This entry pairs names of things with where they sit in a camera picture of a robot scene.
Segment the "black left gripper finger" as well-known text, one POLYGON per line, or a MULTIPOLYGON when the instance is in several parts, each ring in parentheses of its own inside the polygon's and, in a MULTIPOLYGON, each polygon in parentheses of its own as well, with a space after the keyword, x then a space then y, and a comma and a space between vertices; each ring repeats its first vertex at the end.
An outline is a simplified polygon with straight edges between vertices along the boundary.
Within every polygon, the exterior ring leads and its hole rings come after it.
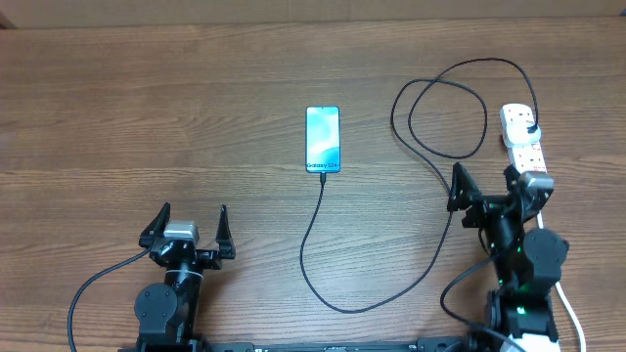
POLYGON ((225 204, 222 204, 220 208, 220 218, 215 241, 218 244, 218 251, 221 259, 236 258, 236 248, 231 235, 228 221, 228 209, 225 204))
POLYGON ((163 236, 164 229, 170 219, 170 203, 166 202, 160 209, 155 219, 141 233, 138 245, 151 247, 157 238, 163 236))

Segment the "blue screen smartphone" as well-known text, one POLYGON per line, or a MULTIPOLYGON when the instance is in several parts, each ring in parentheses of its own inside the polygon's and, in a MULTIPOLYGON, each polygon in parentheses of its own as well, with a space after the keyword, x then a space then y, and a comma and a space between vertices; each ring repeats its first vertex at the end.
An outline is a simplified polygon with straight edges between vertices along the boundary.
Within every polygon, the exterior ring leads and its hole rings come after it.
POLYGON ((340 171, 340 110, 337 106, 306 109, 305 168, 309 173, 340 171))

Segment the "white plug adapter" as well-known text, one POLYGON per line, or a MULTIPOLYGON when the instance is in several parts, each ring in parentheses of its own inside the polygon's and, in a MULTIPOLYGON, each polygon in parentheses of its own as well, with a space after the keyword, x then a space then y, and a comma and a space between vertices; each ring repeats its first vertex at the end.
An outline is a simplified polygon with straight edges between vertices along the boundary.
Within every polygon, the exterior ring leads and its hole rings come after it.
POLYGON ((533 123, 523 122, 506 122, 503 125, 503 141, 506 147, 516 148, 533 143, 537 143, 541 140, 542 131, 540 127, 536 127, 533 132, 529 129, 533 126, 533 123))

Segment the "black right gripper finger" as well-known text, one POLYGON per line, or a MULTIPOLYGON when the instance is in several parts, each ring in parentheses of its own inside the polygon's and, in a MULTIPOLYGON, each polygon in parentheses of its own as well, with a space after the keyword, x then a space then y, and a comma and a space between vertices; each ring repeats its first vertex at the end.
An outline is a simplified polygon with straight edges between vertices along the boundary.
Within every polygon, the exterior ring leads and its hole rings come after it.
POLYGON ((506 180, 506 188, 508 192, 511 192, 516 184, 517 184, 517 180, 520 176, 519 171, 512 165, 510 164, 504 171, 503 174, 505 176, 505 180, 506 180))
POLYGON ((465 210, 481 198, 482 193, 470 173, 460 162, 456 162, 453 165, 447 210, 451 212, 465 210))

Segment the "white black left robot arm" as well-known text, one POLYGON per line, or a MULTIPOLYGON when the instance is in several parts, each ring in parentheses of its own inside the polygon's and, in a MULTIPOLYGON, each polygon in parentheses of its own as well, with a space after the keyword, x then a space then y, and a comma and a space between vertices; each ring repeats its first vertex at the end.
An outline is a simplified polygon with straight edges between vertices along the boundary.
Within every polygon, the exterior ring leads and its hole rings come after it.
POLYGON ((225 260, 236 258, 236 248, 228 222, 226 205, 220 208, 215 249, 198 247, 199 230, 191 220, 170 218, 165 203, 142 231, 138 245, 143 251, 89 278, 74 295, 67 313, 69 350, 77 350, 73 335, 73 315, 84 290, 104 275, 148 256, 165 270, 161 283, 145 286, 136 296, 134 314, 139 332, 133 351, 209 351, 210 343, 195 333, 203 272, 220 270, 225 260))

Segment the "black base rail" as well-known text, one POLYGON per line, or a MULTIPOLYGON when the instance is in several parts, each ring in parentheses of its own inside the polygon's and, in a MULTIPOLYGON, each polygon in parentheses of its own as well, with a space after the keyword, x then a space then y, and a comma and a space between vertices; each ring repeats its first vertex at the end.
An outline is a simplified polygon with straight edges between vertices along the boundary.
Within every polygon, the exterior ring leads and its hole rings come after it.
POLYGON ((470 342, 468 337, 421 337, 415 341, 390 341, 337 344, 277 344, 210 343, 204 347, 138 347, 120 348, 119 352, 136 351, 207 351, 207 352, 470 352, 493 351, 493 348, 470 342))

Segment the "white power strip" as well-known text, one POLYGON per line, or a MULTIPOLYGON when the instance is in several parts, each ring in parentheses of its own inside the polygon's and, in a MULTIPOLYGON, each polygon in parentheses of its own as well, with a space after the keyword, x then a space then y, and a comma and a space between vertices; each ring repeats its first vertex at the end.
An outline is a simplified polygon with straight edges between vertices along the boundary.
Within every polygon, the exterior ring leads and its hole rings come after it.
MULTIPOLYGON (((523 104, 506 104, 500 109, 500 119, 502 126, 506 122, 523 122, 535 123, 535 118, 531 107, 523 104)), ((530 145, 508 148, 508 156, 510 163, 519 171, 540 171, 546 172, 546 162, 543 156, 540 141, 530 145)))

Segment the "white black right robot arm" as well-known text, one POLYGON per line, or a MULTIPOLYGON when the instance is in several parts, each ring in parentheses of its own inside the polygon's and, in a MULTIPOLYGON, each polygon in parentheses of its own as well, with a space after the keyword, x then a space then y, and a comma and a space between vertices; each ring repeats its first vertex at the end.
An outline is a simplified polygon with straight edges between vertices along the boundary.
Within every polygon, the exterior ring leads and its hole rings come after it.
POLYGON ((569 244, 552 230, 524 229, 550 199, 555 181, 546 172, 520 172, 512 165, 503 174, 507 192, 486 195, 461 163, 453 165, 447 210, 465 212, 462 225, 485 237, 488 252, 440 295, 443 311, 469 327, 469 335, 454 350, 545 351, 559 344, 550 293, 561 279, 569 244), (485 321, 473 322, 449 309, 445 303, 449 291, 490 264, 498 287, 487 294, 485 321))

